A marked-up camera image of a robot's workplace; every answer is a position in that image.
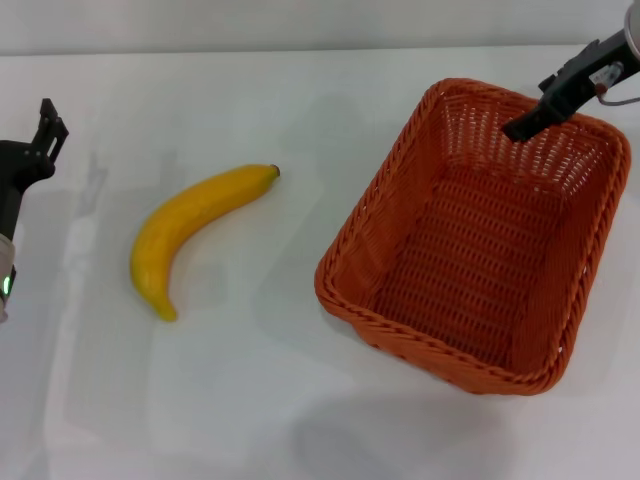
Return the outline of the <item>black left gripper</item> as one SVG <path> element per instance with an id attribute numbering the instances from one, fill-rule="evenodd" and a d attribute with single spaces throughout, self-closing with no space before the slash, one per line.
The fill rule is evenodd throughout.
<path id="1" fill-rule="evenodd" d="M 1 141 L 1 234 L 14 238 L 22 198 L 34 183 L 55 173 L 54 162 L 69 134 L 50 98 L 43 98 L 35 134 L 42 154 L 25 142 Z"/>

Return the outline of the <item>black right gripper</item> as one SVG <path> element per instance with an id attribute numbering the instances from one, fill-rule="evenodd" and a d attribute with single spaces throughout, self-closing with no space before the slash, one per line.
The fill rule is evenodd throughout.
<path id="1" fill-rule="evenodd" d="M 575 108 L 597 95 L 597 84 L 611 88 L 634 74 L 635 54 L 623 30 L 606 40 L 594 40 L 539 84 L 539 101 L 527 97 L 503 101 L 510 118 L 502 132 L 513 142 L 527 142 L 568 121 Z"/>

